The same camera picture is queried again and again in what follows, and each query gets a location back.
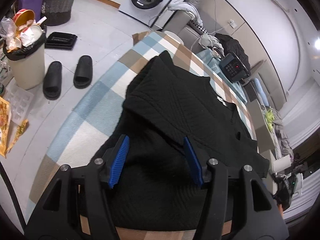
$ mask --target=slide sandal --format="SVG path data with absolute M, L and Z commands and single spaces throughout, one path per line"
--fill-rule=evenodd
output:
M 56 100 L 61 94 L 62 64 L 54 61 L 50 64 L 43 81 L 43 94 L 49 100 Z
M 90 85 L 92 81 L 92 58 L 88 55 L 81 56 L 79 59 L 73 84 L 76 88 L 82 89 Z

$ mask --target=silver bolt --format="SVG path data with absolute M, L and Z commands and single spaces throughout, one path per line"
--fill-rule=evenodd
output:
M 94 160 L 94 163 L 97 164 L 97 165 L 100 165 L 101 163 L 103 163 L 103 159 L 102 158 L 96 158 Z
M 252 167 L 248 164 L 246 164 L 243 168 L 245 171 L 252 171 Z
M 218 164 L 218 160 L 217 160 L 217 159 L 210 159 L 210 160 L 209 160 L 209 163 L 210 163 L 211 165 L 217 165 L 217 164 Z
M 63 164 L 60 167 L 60 170 L 62 170 L 62 171 L 66 171 L 67 169 L 69 169 L 69 165 L 68 164 Z

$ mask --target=plaid tablecloth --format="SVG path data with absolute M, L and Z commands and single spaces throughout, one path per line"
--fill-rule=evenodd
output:
M 62 164 L 86 165 L 109 138 L 118 123 L 125 91 L 131 80 L 154 56 L 167 50 L 175 65 L 199 76 L 210 76 L 214 90 L 226 101 L 237 105 L 238 112 L 252 138 L 255 133 L 247 108 L 237 95 L 189 49 L 160 32 L 152 32 L 124 54 L 94 84 L 60 128 L 42 160 L 33 182 L 27 206 L 28 219 L 43 190 Z M 145 232 L 119 229 L 121 239 L 192 239 L 193 231 Z

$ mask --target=ceiling light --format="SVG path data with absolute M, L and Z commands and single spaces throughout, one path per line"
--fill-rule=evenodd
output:
M 318 38 L 315 43 L 316 49 L 320 50 L 320 39 Z

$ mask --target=blue gripper pad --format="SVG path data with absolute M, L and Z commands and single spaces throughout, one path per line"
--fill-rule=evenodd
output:
M 204 184 L 204 180 L 202 178 L 202 167 L 188 137 L 185 137 L 183 140 L 183 150 L 191 170 L 191 177 L 194 183 L 201 187 Z
M 109 177 L 109 187 L 113 188 L 115 184 L 118 183 L 121 171 L 127 158 L 127 154 L 129 152 L 130 139 L 127 135 L 122 135 L 118 140 L 116 146 L 113 151 L 116 151 L 116 156 L 110 168 L 110 177 Z

